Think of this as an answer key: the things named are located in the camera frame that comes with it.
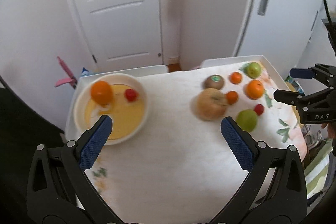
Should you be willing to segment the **person hand on right gripper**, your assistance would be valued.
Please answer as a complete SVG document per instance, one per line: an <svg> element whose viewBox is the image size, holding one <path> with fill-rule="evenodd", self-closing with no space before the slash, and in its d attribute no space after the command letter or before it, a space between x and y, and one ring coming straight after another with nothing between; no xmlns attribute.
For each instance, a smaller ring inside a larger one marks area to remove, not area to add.
<svg viewBox="0 0 336 224"><path fill-rule="evenodd" d="M329 123L327 124L327 133L329 138L336 139L336 123Z"/></svg>

